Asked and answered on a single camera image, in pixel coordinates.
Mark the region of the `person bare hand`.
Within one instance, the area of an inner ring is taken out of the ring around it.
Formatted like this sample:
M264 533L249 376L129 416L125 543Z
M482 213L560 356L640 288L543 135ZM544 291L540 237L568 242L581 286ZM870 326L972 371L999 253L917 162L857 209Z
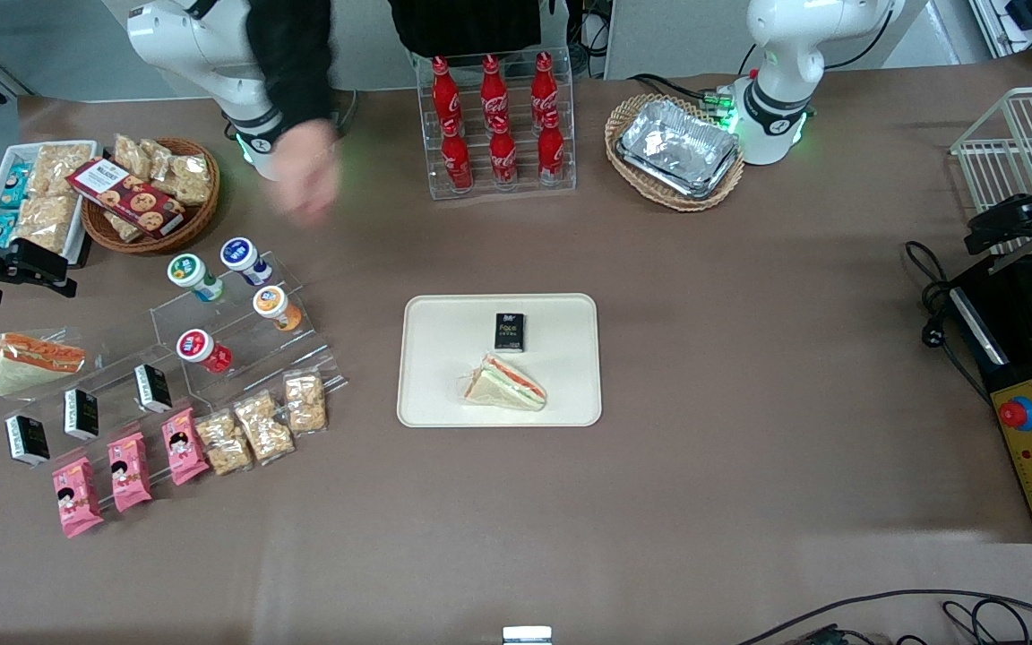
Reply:
M324 119L292 126L271 152L270 195L275 207L294 223L323 223L340 194L337 135Z

